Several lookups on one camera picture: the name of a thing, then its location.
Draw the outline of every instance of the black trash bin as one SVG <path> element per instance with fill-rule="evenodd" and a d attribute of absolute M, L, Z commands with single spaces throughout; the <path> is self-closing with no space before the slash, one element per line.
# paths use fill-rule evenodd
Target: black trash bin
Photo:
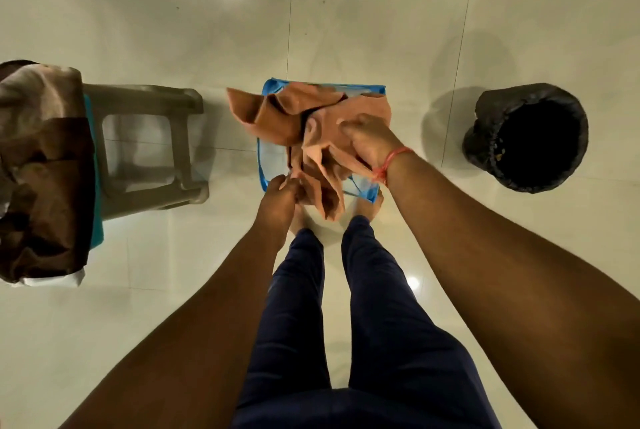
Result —
<path fill-rule="evenodd" d="M 573 95 L 538 83 L 485 91 L 463 153 L 507 188 L 529 193 L 554 189 L 580 165 L 589 125 Z"/>

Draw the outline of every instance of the felt fabric piece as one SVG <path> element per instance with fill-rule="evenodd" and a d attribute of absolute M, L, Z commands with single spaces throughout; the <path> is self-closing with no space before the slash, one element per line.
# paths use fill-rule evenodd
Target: felt fabric piece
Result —
<path fill-rule="evenodd" d="M 81 75 L 0 65 L 0 279 L 60 277 L 86 264 L 93 227 L 93 141 Z"/>
<path fill-rule="evenodd" d="M 342 181 L 352 173 L 373 179 L 349 138 L 338 127 L 361 113 L 391 121 L 387 97 L 365 93 L 354 97 L 332 87 L 292 82 L 276 94 L 255 95 L 227 89 L 231 112 L 256 137 L 287 147 L 292 178 L 299 178 L 304 204 L 315 205 L 327 220 L 344 212 Z"/>

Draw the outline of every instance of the right arm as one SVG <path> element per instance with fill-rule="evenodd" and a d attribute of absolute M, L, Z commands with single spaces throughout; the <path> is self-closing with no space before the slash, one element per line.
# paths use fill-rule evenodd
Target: right arm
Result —
<path fill-rule="evenodd" d="M 343 123 L 372 167 L 402 146 L 374 117 Z M 640 301 L 491 211 L 414 153 L 388 188 L 444 291 L 533 422 L 640 426 Z"/>

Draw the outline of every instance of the left hand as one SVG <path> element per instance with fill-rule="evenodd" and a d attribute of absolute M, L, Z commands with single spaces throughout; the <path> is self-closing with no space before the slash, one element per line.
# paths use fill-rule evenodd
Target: left hand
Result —
<path fill-rule="evenodd" d="M 253 226 L 262 232 L 272 234 L 278 249 L 284 246 L 287 239 L 287 231 L 291 226 L 296 206 L 296 197 L 300 190 L 300 180 L 297 178 L 287 180 L 287 177 L 281 174 L 269 181 L 267 191 L 260 202 Z"/>

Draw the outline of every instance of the blue-trimmed clear bag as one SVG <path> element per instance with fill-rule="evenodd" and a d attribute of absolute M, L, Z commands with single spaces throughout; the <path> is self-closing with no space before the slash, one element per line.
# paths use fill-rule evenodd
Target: blue-trimmed clear bag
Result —
<path fill-rule="evenodd" d="M 262 94 L 277 93 L 282 90 L 289 80 L 278 80 L 271 78 L 267 80 L 262 87 Z M 387 90 L 384 85 L 346 85 L 346 84 L 319 84 L 331 86 L 338 92 L 346 93 L 348 96 L 356 96 L 362 93 L 381 93 L 386 94 Z M 279 174 L 289 174 L 289 166 L 287 166 L 287 149 L 284 146 L 271 144 L 267 141 L 258 141 L 258 174 L 260 175 L 260 186 L 263 191 L 267 191 L 267 185 L 272 178 Z M 350 196 L 359 196 L 368 199 L 372 203 L 378 197 L 378 185 L 372 183 L 368 178 L 359 174 L 352 174 L 344 182 L 342 182 L 344 194 Z"/>

